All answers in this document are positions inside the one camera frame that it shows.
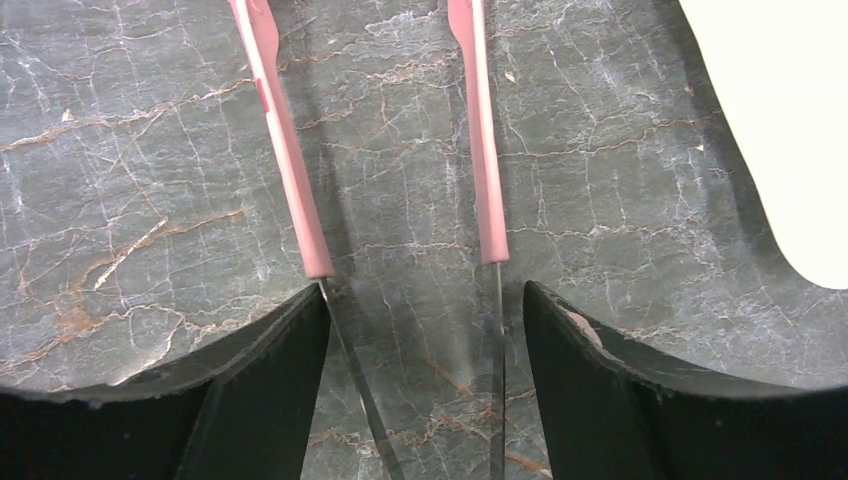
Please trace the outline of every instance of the pink plastic stick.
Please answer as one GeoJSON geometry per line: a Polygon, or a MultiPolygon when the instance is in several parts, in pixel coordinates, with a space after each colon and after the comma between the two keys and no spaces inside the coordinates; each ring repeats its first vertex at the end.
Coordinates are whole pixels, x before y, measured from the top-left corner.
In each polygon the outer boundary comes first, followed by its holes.
{"type": "Polygon", "coordinates": [[[230,0],[256,88],[265,109],[271,144],[283,177],[283,188],[294,224],[306,276],[311,279],[335,275],[327,241],[318,221],[312,187],[303,162],[297,131],[289,113],[283,86],[277,76],[280,32],[268,0],[230,0]]]}
{"type": "Polygon", "coordinates": [[[489,94],[483,0],[448,0],[448,22],[465,63],[471,166],[483,264],[509,260],[498,152],[489,94]]]}

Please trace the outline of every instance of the marble surface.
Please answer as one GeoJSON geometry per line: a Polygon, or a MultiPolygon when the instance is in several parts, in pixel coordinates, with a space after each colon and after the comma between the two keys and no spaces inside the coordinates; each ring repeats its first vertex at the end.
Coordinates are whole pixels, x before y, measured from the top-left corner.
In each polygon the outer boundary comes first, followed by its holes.
{"type": "MultiPolygon", "coordinates": [[[[445,0],[272,1],[340,308],[407,478],[484,478],[487,272],[445,0]]],[[[118,382],[307,284],[227,2],[0,0],[0,383],[118,382]]],[[[488,2],[510,478],[546,478],[520,293],[802,387],[848,294],[781,257],[677,3],[488,2]]],[[[331,343],[304,478],[380,478],[331,343]]]]}

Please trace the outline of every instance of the tongs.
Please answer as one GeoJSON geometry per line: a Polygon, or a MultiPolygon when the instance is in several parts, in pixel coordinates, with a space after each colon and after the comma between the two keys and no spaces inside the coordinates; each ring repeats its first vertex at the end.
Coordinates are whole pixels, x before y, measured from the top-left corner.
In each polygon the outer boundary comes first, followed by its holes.
{"type": "Polygon", "coordinates": [[[486,23],[483,0],[448,0],[448,22],[465,64],[468,130],[480,250],[483,265],[493,267],[494,342],[492,371],[492,438],[490,478],[502,480],[505,467],[506,361],[501,264],[509,260],[498,153],[495,148],[489,67],[486,59],[486,23]]]}
{"type": "Polygon", "coordinates": [[[374,397],[365,380],[362,365],[351,342],[339,325],[339,316],[333,305],[328,279],[335,275],[335,270],[330,260],[321,223],[318,220],[318,211],[315,208],[315,199],[312,196],[312,187],[309,184],[297,131],[277,75],[277,53],[280,44],[277,24],[271,14],[268,0],[230,0],[230,6],[244,42],[262,108],[265,110],[271,144],[277,158],[277,165],[280,167],[303,268],[306,276],[317,280],[321,288],[321,294],[330,311],[333,327],[362,399],[362,406],[368,417],[368,424],[383,464],[390,478],[402,479],[404,477],[397,455],[388,439],[374,397]]]}

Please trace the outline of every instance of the white object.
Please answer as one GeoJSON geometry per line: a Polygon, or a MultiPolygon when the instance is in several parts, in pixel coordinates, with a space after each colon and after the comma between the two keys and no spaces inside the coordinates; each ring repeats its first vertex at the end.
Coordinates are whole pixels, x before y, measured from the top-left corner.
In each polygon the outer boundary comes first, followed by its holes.
{"type": "Polygon", "coordinates": [[[848,4],[680,4],[780,251],[848,289],[848,4]]]}

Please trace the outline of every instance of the gray marble countertop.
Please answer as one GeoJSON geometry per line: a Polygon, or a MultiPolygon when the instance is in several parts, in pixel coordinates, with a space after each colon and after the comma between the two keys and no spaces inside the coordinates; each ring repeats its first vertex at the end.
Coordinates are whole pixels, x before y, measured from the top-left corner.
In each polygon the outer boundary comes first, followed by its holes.
{"type": "MultiPolygon", "coordinates": [[[[478,478],[487,305],[445,0],[272,2],[342,309],[408,478],[478,478]]],[[[0,0],[0,383],[117,382],[307,284],[225,1],[0,0]]],[[[510,478],[545,478],[539,280],[686,360],[848,380],[848,294],[781,257],[676,3],[490,1],[513,258],[510,478]]],[[[304,478],[379,478],[335,342],[304,478]]]]}

